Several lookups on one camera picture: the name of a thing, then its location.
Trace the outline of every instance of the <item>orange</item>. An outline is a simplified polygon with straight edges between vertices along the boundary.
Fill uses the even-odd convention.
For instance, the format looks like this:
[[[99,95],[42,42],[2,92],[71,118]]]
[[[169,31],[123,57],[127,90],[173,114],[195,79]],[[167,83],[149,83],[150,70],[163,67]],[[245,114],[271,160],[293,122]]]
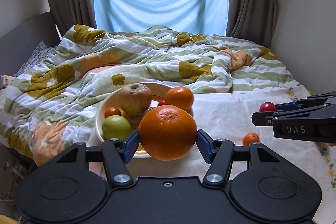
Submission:
[[[153,108],[139,124],[144,150],[157,160],[177,160],[189,153],[196,142],[197,125],[186,111],[172,105]]]
[[[191,109],[194,102],[194,95],[190,89],[184,86],[177,86],[170,89],[165,98],[166,105],[177,106],[183,110]]]
[[[256,133],[247,133],[243,138],[243,145],[249,146],[250,142],[260,142],[259,136]]]
[[[109,116],[119,115],[121,116],[121,111],[116,107],[109,107],[104,112],[104,118],[106,119]]]

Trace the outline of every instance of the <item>white wall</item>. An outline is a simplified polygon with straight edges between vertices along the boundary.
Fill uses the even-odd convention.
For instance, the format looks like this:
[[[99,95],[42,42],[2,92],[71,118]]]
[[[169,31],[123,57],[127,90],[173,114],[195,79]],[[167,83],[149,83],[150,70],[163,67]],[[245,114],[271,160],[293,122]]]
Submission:
[[[336,90],[336,0],[277,0],[271,49],[317,93]]]
[[[47,0],[0,0],[0,37],[46,11],[49,11]]]

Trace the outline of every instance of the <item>bolt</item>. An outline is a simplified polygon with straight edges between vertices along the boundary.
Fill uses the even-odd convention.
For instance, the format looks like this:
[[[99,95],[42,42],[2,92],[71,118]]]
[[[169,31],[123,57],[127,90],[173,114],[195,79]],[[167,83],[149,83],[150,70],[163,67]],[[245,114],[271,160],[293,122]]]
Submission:
[[[172,182],[165,182],[165,183],[163,184],[163,186],[171,187],[171,186],[173,186],[173,183],[172,183]]]
[[[131,180],[131,177],[129,175],[120,174],[120,175],[114,176],[113,180],[118,183],[125,183],[125,182],[129,182]]]
[[[223,180],[223,177],[218,174],[211,174],[206,177],[206,180],[211,183],[218,183]]]

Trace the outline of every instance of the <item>white bedsheet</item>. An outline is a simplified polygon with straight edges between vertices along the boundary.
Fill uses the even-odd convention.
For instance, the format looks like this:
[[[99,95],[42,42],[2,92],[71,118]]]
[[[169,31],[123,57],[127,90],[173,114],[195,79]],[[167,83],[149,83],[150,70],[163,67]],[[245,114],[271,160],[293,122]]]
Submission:
[[[233,94],[195,94],[193,105],[194,119],[198,129],[205,130],[213,139],[225,138],[236,145],[242,145],[242,137],[248,132],[256,132],[260,141],[280,154],[291,163],[312,176],[323,192],[322,203],[314,220],[318,224],[333,224],[336,221],[336,189],[332,186],[335,180],[336,147],[325,144],[276,139],[271,127],[256,127],[251,122],[251,115],[259,106],[267,101],[274,104],[290,102],[290,98],[306,98],[308,91],[297,86],[290,92],[288,89],[271,92],[246,92]],[[93,134],[90,145],[99,144]],[[206,164],[195,146],[184,158],[175,161],[159,161],[155,159],[133,159],[127,165],[131,175],[138,176],[199,176],[203,179],[209,165]],[[102,164],[90,164],[95,173],[104,173]],[[246,170],[245,162],[234,163],[231,179]]]

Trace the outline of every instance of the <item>green apple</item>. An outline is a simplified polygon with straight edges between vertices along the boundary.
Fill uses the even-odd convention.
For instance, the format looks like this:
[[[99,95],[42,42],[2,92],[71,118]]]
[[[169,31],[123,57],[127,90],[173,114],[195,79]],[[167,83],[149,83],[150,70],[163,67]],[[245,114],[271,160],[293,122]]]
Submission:
[[[105,140],[110,138],[124,139],[132,132],[130,123],[126,118],[119,115],[107,117],[102,124],[103,136]]]

